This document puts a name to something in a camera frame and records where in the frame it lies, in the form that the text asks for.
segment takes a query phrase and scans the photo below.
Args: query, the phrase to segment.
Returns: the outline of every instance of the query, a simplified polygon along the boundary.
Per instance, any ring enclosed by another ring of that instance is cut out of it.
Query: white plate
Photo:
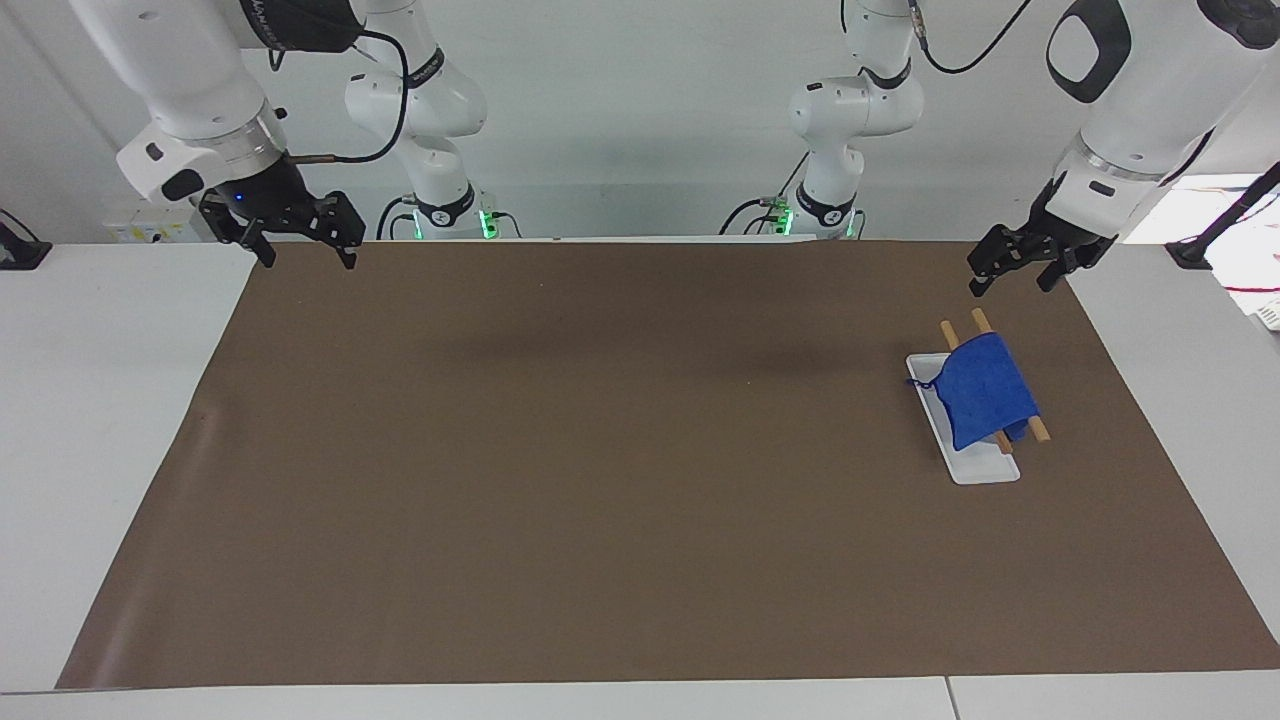
[[[942,372],[942,364],[948,356],[946,352],[910,355],[906,359],[906,369],[911,373],[911,378],[931,382]],[[951,471],[951,479],[957,486],[1011,483],[1021,477],[1014,456],[1000,452],[995,436],[956,452],[951,445],[951,420],[947,418],[947,409],[938,400],[938,393],[922,387],[916,387],[915,392],[920,396],[920,405],[924,406],[929,427],[933,428],[933,437],[937,438],[942,459]]]

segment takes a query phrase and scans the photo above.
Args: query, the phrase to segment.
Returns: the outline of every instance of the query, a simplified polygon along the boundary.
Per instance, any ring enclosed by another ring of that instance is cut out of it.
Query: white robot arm
[[[787,199],[792,232],[845,234],[864,169],[850,143],[909,129],[924,113],[924,91],[911,77],[908,0],[854,0],[847,19],[858,76],[809,83],[791,99],[791,127],[809,145],[809,167]]]
[[[480,193],[449,138],[480,132],[488,115],[480,87],[451,63],[426,22],[422,0],[366,0],[366,27],[396,37],[410,61],[404,128],[393,154],[413,187],[415,217],[433,238],[480,237],[492,232],[480,213]],[[399,115],[401,63],[381,42],[360,47],[380,68],[347,85],[347,111],[360,127],[389,136]]]
[[[1092,268],[1151,192],[1181,174],[1257,79],[1280,37],[1271,0],[1076,0],[1048,45],[1050,74],[1085,126],[1021,228],[969,255],[970,290],[1048,261],[1039,287]]]
[[[141,195],[175,202],[204,192],[200,210],[219,240],[268,266],[275,252],[264,232],[305,234],[355,265],[364,222],[346,195],[307,191],[275,110],[239,55],[244,27],[260,47],[349,47],[362,28],[347,0],[311,0],[305,10],[292,0],[72,0],[72,8],[151,114],[116,156]]]

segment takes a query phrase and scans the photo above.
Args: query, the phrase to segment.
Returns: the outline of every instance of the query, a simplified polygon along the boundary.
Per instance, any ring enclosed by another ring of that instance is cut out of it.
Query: blue towel
[[[956,452],[997,430],[1019,441],[1027,434],[1027,420],[1039,415],[1009,346],[996,333],[957,347],[929,384],[947,409]]]

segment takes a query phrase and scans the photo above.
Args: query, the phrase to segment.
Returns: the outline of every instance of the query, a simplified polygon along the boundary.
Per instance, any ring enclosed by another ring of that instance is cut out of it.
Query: brown mat
[[[954,486],[963,245],[319,246],[256,269],[60,688],[1280,667],[1070,290]]]

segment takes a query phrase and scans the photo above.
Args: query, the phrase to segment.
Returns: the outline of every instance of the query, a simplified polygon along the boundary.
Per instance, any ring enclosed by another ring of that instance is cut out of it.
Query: green led light
[[[480,229],[484,231],[485,240],[493,240],[498,237],[498,225],[493,222],[493,215],[480,210]]]
[[[791,208],[786,208],[782,217],[778,218],[777,231],[778,234],[791,234],[791,225],[795,224],[796,214]]]
[[[861,218],[861,222],[858,223],[858,232],[854,232],[854,222],[858,220],[859,218]],[[863,213],[861,210],[855,210],[854,217],[849,218],[849,229],[845,231],[845,237],[861,238],[864,229],[867,229],[867,213]]]

